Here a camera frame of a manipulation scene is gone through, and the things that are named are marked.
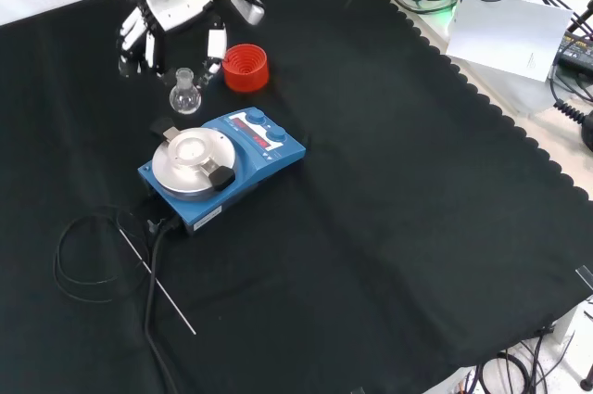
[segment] digital display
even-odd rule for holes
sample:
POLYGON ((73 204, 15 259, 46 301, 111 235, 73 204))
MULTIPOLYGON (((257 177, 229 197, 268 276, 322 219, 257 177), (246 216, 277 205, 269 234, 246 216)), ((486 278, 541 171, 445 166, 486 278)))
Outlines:
POLYGON ((259 134, 257 134, 253 130, 251 130, 251 127, 249 127, 249 125, 247 125, 246 123, 241 121, 239 118, 234 118, 234 119, 232 119, 232 121, 237 128, 240 128, 247 136, 249 136, 251 139, 253 139, 256 142, 256 144, 258 144, 260 147, 268 148, 270 146, 270 144, 268 144, 268 141, 266 141, 263 137, 261 137, 259 134))

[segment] blue knob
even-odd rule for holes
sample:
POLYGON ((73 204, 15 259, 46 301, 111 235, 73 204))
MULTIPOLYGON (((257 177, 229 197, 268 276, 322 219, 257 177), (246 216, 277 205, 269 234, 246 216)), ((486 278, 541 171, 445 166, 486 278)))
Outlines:
POLYGON ((283 142, 286 139, 286 130, 282 127, 271 127, 267 132, 268 139, 274 142, 283 142))
POLYGON ((257 108, 250 109, 247 112, 246 118, 248 122, 256 123, 257 125, 261 125, 266 120, 266 116, 263 114, 263 111, 260 111, 257 108))

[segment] black fabric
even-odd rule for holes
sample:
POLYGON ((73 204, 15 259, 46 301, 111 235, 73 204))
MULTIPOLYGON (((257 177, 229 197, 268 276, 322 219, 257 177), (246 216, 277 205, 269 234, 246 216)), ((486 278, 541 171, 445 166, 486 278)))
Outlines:
MULTIPOLYGON (((241 96, 219 77, 190 119, 156 79, 119 77, 126 0, 0 29, 2 392, 163 392, 144 293, 88 306, 51 278, 70 220, 143 200, 161 116, 182 129, 255 105, 309 143, 198 235, 168 236, 159 278, 197 335, 160 294, 156 329, 183 393, 419 393, 587 296, 587 196, 394 6, 265 1, 257 28, 225 17, 271 83, 241 96)), ((203 29, 168 38, 171 65, 199 69, 203 29)), ((76 235, 65 265, 115 273, 113 242, 76 235)))

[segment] metal rod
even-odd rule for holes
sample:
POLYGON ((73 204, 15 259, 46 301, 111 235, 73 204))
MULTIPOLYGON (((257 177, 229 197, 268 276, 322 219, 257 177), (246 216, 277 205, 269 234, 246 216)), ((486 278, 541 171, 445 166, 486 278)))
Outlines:
MULTIPOLYGON (((148 273, 152 273, 152 271, 150 270, 150 267, 148 267, 148 264, 146 264, 146 262, 142 259, 142 256, 138 253, 138 250, 136 250, 136 248, 133 246, 132 241, 130 241, 130 239, 123 232, 123 230, 121 230, 121 229, 118 229, 118 230, 120 230, 121 235, 126 240, 126 242, 130 245, 130 247, 132 248, 133 252, 138 257, 138 260, 140 260, 142 262, 142 264, 145 266, 145 268, 148 270, 148 273)), ((179 308, 177 307, 177 305, 175 304, 175 302, 173 301, 173 299, 170 297, 169 293, 165 290, 165 288, 163 287, 163 285, 158 281, 158 278, 155 278, 155 280, 157 282, 158 287, 160 287, 160 290, 162 290, 163 294, 165 294, 165 297, 167 297, 167 299, 169 300, 170 304, 173 306, 173 308, 175 308, 175 310, 177 311, 177 313, 179 313, 179 316, 182 317, 183 322, 185 324, 187 324, 187 327, 189 327, 189 330, 192 331, 192 334, 196 335, 195 329, 189 324, 189 322, 185 318, 185 315, 183 315, 182 312, 179 310, 179 308)))

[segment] red cap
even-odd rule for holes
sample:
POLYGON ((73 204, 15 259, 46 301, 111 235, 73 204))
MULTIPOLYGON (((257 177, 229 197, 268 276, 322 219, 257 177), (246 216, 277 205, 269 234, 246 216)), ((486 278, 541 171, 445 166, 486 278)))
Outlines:
POLYGON ((266 52, 254 44, 233 46, 227 51, 222 68, 228 87, 239 93, 257 91, 270 79, 266 52))

